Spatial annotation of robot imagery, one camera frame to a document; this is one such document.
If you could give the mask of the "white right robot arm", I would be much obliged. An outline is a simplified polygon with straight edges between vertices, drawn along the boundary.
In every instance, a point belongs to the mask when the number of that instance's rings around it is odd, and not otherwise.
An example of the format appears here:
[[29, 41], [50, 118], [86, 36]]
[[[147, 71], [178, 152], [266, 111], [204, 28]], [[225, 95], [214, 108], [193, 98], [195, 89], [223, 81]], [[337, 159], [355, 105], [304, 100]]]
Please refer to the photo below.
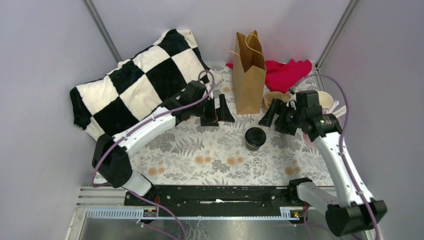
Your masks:
[[375, 231], [380, 239], [378, 223], [387, 213], [383, 200], [376, 200], [363, 183], [348, 153], [344, 132], [338, 119], [324, 114], [316, 90], [297, 92], [288, 102], [274, 98], [259, 125], [282, 134], [295, 135], [300, 129], [309, 137], [322, 156], [333, 180], [336, 196], [320, 189], [307, 177], [291, 180], [287, 201], [293, 206], [305, 203], [325, 217], [327, 226], [337, 237]]

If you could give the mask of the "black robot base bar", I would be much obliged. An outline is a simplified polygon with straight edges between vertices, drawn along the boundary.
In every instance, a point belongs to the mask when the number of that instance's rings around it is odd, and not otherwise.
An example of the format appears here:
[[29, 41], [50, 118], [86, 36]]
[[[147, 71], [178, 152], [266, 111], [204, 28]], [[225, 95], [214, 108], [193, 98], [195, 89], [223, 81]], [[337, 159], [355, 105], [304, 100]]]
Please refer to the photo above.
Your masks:
[[300, 224], [305, 203], [287, 186], [156, 185], [144, 200], [127, 192], [125, 206], [144, 207], [146, 219], [287, 220]]

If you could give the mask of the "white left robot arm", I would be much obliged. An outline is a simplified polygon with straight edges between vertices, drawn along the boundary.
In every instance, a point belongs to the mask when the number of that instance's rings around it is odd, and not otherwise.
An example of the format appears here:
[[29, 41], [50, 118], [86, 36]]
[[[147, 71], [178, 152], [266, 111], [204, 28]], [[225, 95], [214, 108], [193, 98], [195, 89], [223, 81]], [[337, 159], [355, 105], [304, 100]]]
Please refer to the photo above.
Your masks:
[[134, 192], [142, 205], [152, 204], [155, 200], [154, 185], [145, 176], [133, 171], [130, 159], [155, 137], [192, 116], [200, 118], [201, 126], [217, 127], [219, 122], [235, 122], [225, 96], [219, 95], [219, 107], [215, 107], [211, 94], [205, 84], [193, 80], [141, 122], [113, 136], [101, 135], [92, 159], [94, 173], [100, 174], [113, 188]]

